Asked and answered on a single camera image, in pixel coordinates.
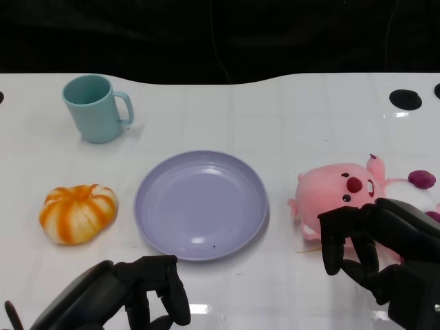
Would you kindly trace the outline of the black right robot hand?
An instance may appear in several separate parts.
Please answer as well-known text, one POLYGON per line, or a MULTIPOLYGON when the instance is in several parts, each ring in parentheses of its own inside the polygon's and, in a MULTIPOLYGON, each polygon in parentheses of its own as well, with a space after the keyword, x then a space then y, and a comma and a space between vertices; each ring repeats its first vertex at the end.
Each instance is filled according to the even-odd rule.
POLYGON ((328 275, 343 270, 388 305, 404 329, 439 328, 439 222, 416 207, 379 198, 318 216, 328 275))

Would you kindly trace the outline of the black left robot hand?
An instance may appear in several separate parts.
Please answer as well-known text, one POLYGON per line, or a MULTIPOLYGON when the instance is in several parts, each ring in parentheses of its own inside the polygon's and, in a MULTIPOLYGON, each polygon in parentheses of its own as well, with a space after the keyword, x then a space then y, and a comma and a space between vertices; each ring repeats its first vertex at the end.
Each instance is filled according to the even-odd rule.
POLYGON ((131 329, 190 324, 188 298, 176 256, 103 261, 72 281, 43 311, 33 329, 103 329, 125 309, 131 329))

